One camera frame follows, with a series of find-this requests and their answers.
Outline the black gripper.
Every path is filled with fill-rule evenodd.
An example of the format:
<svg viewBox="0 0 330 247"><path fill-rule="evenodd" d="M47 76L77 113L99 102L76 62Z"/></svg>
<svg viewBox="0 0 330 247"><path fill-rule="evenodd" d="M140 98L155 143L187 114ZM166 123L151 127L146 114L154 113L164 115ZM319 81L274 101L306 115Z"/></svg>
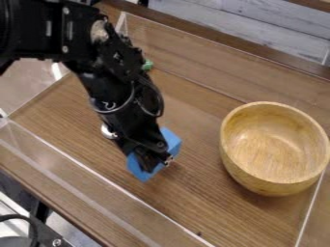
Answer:
<svg viewBox="0 0 330 247"><path fill-rule="evenodd" d="M142 170L152 173L159 164L167 165L170 153L158 124L158 118L147 115L136 105L99 111L102 132L124 155L135 152Z"/></svg>

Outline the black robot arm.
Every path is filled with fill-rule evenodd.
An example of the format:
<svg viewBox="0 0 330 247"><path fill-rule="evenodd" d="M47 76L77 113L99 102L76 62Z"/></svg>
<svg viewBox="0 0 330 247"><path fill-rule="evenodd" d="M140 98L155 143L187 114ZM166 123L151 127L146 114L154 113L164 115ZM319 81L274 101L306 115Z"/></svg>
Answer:
<svg viewBox="0 0 330 247"><path fill-rule="evenodd" d="M72 0L0 0L0 75L20 59L63 63L77 76L104 135L142 172L168 163L162 92L142 49L99 8Z"/></svg>

